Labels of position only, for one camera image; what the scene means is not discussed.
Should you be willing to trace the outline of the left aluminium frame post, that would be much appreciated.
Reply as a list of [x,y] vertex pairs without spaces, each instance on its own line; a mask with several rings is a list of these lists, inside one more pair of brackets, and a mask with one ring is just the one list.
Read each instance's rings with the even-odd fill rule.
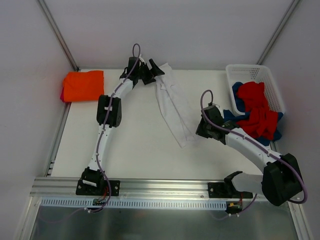
[[56,40],[58,41],[59,46],[61,47],[69,65],[71,66],[71,68],[78,72],[79,71],[79,66],[76,63],[76,60],[74,59],[60,29],[59,26],[57,25],[57,22],[53,16],[53,14],[51,13],[47,3],[45,0],[36,0],[36,3],[38,4],[41,12],[43,13],[49,27],[51,28]]

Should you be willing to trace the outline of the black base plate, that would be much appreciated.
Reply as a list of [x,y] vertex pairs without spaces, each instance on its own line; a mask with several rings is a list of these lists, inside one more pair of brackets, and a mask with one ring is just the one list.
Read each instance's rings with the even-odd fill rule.
[[252,199],[253,194],[246,191],[238,191],[235,187],[226,182],[208,182],[207,191],[209,198],[225,199]]
[[77,196],[119,196],[120,191],[120,181],[119,180],[110,180],[109,184],[106,180],[103,180],[102,183],[95,184],[89,181],[83,181],[80,179],[77,182],[77,187],[75,194]]

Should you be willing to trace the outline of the folded pink t shirt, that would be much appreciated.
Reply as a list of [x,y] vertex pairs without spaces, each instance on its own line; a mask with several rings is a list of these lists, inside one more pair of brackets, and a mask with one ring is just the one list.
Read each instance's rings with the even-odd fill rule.
[[65,103],[65,97],[64,97],[64,88],[61,89],[61,93],[60,93],[60,100]]

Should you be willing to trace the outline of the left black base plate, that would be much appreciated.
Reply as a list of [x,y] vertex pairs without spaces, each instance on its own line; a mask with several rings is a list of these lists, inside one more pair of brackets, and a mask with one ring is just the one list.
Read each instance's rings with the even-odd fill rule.
[[119,196],[120,191],[120,181],[119,180],[110,180],[109,184],[106,180],[103,180],[102,183],[95,184],[89,181],[83,181],[80,179],[77,182],[77,187],[75,194],[77,196]]

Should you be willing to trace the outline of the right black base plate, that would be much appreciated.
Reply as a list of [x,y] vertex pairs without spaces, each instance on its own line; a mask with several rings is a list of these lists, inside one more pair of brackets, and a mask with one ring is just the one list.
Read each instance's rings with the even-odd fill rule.
[[209,198],[225,199],[252,199],[253,194],[246,191],[238,191],[235,187],[226,182],[208,182],[207,191]]

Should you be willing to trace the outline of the right aluminium frame post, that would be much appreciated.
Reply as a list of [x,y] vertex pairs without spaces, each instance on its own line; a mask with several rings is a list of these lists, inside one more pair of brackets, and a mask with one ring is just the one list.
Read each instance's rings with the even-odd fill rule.
[[285,27],[288,25],[290,19],[296,12],[296,10],[299,8],[300,4],[302,3],[302,0],[292,0],[285,10],[283,16],[281,17],[279,23],[277,24],[275,30],[273,31],[272,35],[270,36],[265,48],[263,49],[262,53],[260,54],[256,64],[262,65],[268,55],[272,52],[272,49],[276,45],[278,39],[280,38],[282,32],[284,31]]

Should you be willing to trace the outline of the folded orange t shirt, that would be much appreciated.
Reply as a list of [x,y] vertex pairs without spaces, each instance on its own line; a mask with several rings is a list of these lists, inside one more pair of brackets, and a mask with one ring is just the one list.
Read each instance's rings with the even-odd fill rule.
[[69,72],[62,81],[65,103],[97,101],[104,94],[104,72]]

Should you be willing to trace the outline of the blue t shirt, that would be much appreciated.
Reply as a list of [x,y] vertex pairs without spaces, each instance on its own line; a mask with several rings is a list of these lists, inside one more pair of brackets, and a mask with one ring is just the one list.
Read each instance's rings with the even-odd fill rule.
[[[240,110],[240,111],[243,111],[245,112],[245,108],[244,108],[244,103],[242,102],[242,100],[238,99],[236,97],[236,91],[238,90],[239,86],[242,85],[243,83],[241,82],[237,82],[235,83],[233,86],[232,86],[232,90],[233,90],[233,93],[234,93],[234,96],[235,96],[235,102],[236,102],[236,106],[237,108]],[[244,113],[244,115],[239,115],[239,116],[236,116],[234,115],[230,110],[224,110],[223,111],[223,115],[224,115],[224,120],[225,121],[233,121],[237,124],[237,122],[239,120],[245,120],[249,117],[249,114],[248,113]],[[274,134],[274,140],[271,140],[271,141],[278,141],[280,140],[282,137],[282,134],[278,131],[278,129],[276,129],[276,132]],[[261,143],[262,145],[264,146],[268,146],[270,144],[271,141],[269,140],[266,140],[264,138],[258,138],[258,139],[255,139],[257,140],[259,143]]]

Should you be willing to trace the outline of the white plastic laundry basket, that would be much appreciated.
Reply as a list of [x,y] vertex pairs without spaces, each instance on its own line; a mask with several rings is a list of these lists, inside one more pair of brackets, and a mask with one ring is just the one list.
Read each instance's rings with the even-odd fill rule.
[[225,67],[232,113],[242,116],[245,113],[237,108],[233,85],[237,82],[245,84],[248,82],[264,83],[264,95],[272,111],[285,113],[285,105],[271,70],[264,65],[257,64],[229,64]]

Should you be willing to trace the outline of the white t shirt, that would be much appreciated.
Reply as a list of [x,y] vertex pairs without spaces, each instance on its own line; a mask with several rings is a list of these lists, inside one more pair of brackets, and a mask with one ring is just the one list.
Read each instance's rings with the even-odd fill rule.
[[198,141],[197,123],[186,94],[174,77],[173,69],[165,63],[160,66],[164,75],[155,78],[155,96],[160,113],[181,148]]

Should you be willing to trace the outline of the red t shirt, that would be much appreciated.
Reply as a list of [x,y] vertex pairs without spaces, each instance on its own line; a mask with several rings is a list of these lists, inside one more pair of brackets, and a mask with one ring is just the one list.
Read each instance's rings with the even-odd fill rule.
[[253,81],[241,84],[236,97],[244,103],[244,112],[248,118],[237,124],[252,138],[274,140],[281,113],[271,110],[265,96],[265,84]]

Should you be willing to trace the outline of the aluminium frame post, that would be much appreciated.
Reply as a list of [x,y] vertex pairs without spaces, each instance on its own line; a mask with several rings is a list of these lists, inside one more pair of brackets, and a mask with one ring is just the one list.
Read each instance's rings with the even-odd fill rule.
[[296,12],[296,10],[299,8],[300,4],[302,3],[302,0],[292,0],[285,10],[283,16],[281,17],[279,23],[277,24],[275,30],[273,31],[272,35],[270,36],[265,48],[263,49],[262,53],[260,54],[256,64],[262,65],[268,55],[272,52],[272,49],[276,45],[278,39],[280,38],[282,32],[284,31],[285,27],[288,25],[290,19]]
[[59,26],[57,25],[57,22],[53,16],[53,14],[51,13],[47,3],[45,0],[36,0],[36,3],[38,4],[41,12],[43,13],[49,27],[51,28],[56,40],[58,41],[59,46],[61,47],[69,65],[71,66],[71,68],[78,72],[79,71],[79,66],[76,63],[76,60],[74,59],[60,29]]

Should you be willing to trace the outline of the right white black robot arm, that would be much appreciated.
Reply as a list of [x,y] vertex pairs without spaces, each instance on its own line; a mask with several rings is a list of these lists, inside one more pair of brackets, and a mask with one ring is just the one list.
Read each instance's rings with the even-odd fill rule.
[[263,195],[274,206],[285,202],[304,203],[308,194],[297,159],[290,153],[280,154],[259,143],[232,121],[224,121],[214,106],[201,108],[196,134],[228,146],[253,163],[260,174],[235,171],[224,178],[224,193],[235,198],[241,192]]

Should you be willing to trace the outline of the aluminium mounting rail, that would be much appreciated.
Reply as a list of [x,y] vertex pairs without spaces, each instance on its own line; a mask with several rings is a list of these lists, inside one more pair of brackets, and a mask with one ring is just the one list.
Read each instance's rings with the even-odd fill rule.
[[[228,198],[209,198],[208,183],[222,180],[166,180],[166,179],[120,179],[119,196],[114,199],[146,200],[227,200]],[[76,195],[79,178],[37,177],[32,185],[32,197],[91,197]]]

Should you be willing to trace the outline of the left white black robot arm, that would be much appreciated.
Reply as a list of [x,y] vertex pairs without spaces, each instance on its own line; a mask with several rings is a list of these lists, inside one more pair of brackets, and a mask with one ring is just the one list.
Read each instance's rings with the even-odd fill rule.
[[128,66],[119,77],[115,89],[98,98],[96,113],[98,137],[91,160],[77,182],[76,195],[102,197],[119,195],[120,181],[108,179],[103,170],[103,162],[107,159],[113,134],[122,121],[122,100],[134,89],[139,80],[148,85],[154,83],[156,77],[165,74],[153,59],[148,61],[149,63],[146,63],[142,57],[130,57]]

